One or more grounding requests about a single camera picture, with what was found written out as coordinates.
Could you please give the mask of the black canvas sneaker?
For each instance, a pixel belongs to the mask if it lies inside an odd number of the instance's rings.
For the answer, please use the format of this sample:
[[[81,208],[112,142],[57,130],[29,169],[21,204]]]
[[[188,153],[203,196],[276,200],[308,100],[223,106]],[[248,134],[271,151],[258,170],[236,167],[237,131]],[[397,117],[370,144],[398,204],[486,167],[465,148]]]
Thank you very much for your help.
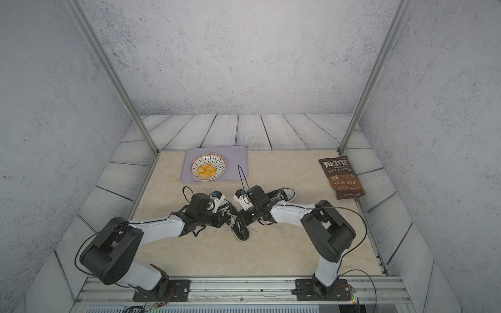
[[[229,225],[236,239],[240,242],[248,241],[250,238],[250,233],[241,213],[231,202],[224,204],[223,211],[225,216],[229,218],[226,223]]]
[[[268,192],[268,193],[266,193],[266,196],[271,201],[292,202],[294,200],[294,198],[296,197],[296,192],[294,189],[291,189],[291,188],[283,188],[283,189],[277,189],[277,190],[273,190],[271,192]]]

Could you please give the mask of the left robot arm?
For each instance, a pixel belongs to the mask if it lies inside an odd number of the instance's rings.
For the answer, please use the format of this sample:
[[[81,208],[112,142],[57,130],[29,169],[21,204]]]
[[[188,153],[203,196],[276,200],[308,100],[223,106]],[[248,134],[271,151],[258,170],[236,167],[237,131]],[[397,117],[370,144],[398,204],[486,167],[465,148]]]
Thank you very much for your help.
[[[189,204],[167,217],[146,221],[129,221],[120,216],[111,219],[100,232],[87,239],[89,245],[80,248],[76,264],[105,285],[127,284],[150,292],[163,288],[168,275],[156,266],[135,261],[141,246],[189,234],[198,236],[207,227],[224,225],[236,235],[248,234],[241,215],[221,192],[193,194]]]

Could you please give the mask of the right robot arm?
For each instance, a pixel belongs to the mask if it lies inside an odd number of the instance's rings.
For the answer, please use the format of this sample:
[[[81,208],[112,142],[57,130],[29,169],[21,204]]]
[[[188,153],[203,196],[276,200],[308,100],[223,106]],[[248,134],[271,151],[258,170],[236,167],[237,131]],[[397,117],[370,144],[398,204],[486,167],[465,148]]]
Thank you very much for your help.
[[[269,225],[291,224],[306,231],[319,254],[318,266],[311,279],[313,292],[327,299],[346,284],[339,279],[339,270],[356,232],[330,202],[321,200],[313,205],[300,205],[292,202],[295,195],[294,189],[266,193],[256,185],[236,191],[234,200],[242,207],[239,214],[245,225],[256,221]]]

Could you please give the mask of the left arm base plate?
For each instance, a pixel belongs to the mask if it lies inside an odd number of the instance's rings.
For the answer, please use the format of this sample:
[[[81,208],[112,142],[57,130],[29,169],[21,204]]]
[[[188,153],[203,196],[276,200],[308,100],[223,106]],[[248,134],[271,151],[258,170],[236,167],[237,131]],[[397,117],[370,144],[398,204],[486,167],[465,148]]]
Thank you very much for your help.
[[[162,278],[152,290],[135,288],[134,302],[186,302],[191,281],[186,279]]]

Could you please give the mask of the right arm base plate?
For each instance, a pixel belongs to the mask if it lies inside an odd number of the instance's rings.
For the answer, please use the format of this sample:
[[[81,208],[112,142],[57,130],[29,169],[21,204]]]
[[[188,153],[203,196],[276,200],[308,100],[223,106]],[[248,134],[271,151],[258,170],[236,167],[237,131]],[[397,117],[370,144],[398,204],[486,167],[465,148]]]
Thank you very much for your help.
[[[352,287],[345,279],[337,279],[324,286],[317,279],[296,279],[292,294],[298,301],[349,301],[354,300]]]

